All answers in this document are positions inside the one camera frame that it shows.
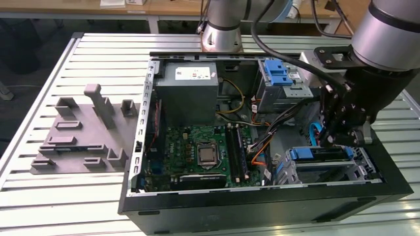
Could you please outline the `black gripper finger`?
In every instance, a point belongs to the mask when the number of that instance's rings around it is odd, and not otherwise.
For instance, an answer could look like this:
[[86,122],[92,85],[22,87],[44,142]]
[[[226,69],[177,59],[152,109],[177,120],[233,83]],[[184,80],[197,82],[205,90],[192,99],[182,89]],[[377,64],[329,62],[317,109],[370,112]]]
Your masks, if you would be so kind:
[[336,145],[364,147],[373,143],[370,132],[370,117],[360,107],[342,107],[337,115],[337,124],[333,129]]
[[320,114],[322,129],[318,133],[318,145],[329,147],[334,145],[350,146],[350,122],[349,122],[349,92],[348,83],[338,92],[326,85],[321,90]]

